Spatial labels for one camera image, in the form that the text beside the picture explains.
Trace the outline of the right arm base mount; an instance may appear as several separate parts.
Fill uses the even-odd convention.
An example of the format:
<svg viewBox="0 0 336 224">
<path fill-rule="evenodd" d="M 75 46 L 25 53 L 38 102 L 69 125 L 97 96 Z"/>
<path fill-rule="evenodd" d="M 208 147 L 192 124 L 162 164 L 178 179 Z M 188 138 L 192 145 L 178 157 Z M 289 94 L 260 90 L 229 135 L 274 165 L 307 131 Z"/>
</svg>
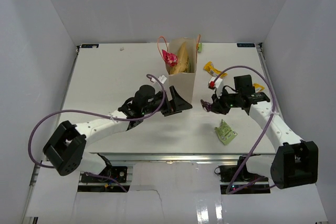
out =
<svg viewBox="0 0 336 224">
<path fill-rule="evenodd" d="M 220 181 L 220 190 L 222 195 L 226 195 L 226 189 L 233 178 L 237 165 L 221 165 L 214 169 L 214 174 L 218 176 Z M 269 194 L 271 186 L 267 177 L 261 177 L 257 174 L 250 174 L 244 169 L 239 173 L 236 180 L 233 182 L 230 191 L 236 191 L 240 186 L 248 184 L 256 180 L 252 185 L 245 187 L 235 194 Z"/>
</svg>

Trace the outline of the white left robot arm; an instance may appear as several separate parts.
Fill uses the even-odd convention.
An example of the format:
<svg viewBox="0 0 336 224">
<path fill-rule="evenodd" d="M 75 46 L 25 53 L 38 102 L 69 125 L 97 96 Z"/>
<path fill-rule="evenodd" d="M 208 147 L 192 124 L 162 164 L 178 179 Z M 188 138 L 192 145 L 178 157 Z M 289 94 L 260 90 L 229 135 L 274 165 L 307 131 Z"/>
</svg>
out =
<svg viewBox="0 0 336 224">
<path fill-rule="evenodd" d="M 173 86 L 170 92 L 172 98 L 169 100 L 165 91 L 142 85 L 133 97 L 106 118 L 78 124 L 63 121 L 44 146 L 43 153 L 61 176 L 79 171 L 91 173 L 98 181 L 104 182 L 110 178 L 111 164 L 103 155 L 89 153 L 87 147 L 135 128 L 144 121 L 144 116 L 154 111 L 169 116 L 192 108 Z"/>
</svg>

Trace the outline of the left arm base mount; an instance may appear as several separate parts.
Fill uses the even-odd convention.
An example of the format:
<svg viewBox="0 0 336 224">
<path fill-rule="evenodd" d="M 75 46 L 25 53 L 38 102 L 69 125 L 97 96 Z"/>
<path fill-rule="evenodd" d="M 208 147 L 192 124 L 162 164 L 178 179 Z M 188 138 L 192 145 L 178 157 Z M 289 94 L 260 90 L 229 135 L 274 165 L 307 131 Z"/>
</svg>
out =
<svg viewBox="0 0 336 224">
<path fill-rule="evenodd" d="M 127 193 L 128 168 L 126 166 L 107 167 L 100 175 L 94 177 L 81 174 L 78 192 L 87 193 Z"/>
</svg>

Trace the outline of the red snack packet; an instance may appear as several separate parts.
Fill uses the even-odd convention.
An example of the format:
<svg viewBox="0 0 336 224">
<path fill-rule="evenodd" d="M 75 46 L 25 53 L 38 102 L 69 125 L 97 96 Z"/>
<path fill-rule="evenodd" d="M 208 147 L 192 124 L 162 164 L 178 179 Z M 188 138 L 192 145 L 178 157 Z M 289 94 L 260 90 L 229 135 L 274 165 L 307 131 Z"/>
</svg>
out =
<svg viewBox="0 0 336 224">
<path fill-rule="evenodd" d="M 175 54 L 167 52 L 166 50 L 162 49 L 162 58 L 166 65 L 169 67 L 174 67 L 178 63 L 178 58 Z"/>
</svg>

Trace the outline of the green snack packet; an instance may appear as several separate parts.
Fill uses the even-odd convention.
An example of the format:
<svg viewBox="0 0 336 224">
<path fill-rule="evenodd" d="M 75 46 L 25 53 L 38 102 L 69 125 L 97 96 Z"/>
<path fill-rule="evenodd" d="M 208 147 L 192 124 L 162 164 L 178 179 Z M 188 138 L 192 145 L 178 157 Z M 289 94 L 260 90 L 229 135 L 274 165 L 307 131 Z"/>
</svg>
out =
<svg viewBox="0 0 336 224">
<path fill-rule="evenodd" d="M 218 139 L 224 144 L 228 145 L 236 136 L 235 132 L 224 120 L 221 120 L 218 127 L 214 128 Z"/>
</svg>

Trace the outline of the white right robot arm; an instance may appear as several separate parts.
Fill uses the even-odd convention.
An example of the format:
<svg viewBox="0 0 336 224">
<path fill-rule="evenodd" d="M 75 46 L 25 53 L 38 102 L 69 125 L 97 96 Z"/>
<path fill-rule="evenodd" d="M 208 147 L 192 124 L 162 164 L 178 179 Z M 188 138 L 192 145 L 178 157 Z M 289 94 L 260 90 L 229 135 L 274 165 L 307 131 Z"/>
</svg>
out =
<svg viewBox="0 0 336 224">
<path fill-rule="evenodd" d="M 226 115 L 232 108 L 241 108 L 260 126 L 275 150 L 274 155 L 240 157 L 238 177 L 245 182 L 255 175 L 267 177 L 279 189 L 316 183 L 319 154 L 316 143 L 304 141 L 275 113 L 268 96 L 255 91 L 251 75 L 235 77 L 234 84 L 234 92 L 228 93 L 222 79 L 210 79 L 208 87 L 215 93 L 209 111 Z"/>
</svg>

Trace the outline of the purple chocolate candy bar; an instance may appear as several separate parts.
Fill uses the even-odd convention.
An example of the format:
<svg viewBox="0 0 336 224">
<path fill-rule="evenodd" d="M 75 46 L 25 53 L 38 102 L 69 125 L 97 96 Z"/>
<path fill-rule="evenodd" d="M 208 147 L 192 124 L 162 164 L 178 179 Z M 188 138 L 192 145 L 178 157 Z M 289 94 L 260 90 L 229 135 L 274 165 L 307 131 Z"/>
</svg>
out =
<svg viewBox="0 0 336 224">
<path fill-rule="evenodd" d="M 212 112 L 212 105 L 213 105 L 212 103 L 209 103 L 201 99 L 201 105 L 206 112 Z"/>
</svg>

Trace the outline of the brown kraft chips bag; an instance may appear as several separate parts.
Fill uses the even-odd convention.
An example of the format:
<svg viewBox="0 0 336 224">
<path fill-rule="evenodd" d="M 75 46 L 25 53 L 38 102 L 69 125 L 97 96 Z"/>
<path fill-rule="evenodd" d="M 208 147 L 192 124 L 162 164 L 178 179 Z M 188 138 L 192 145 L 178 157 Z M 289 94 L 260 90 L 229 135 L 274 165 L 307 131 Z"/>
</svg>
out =
<svg viewBox="0 0 336 224">
<path fill-rule="evenodd" d="M 169 75 L 188 73 L 190 71 L 190 61 L 186 42 L 182 43 L 176 56 L 177 64 L 171 67 Z"/>
</svg>

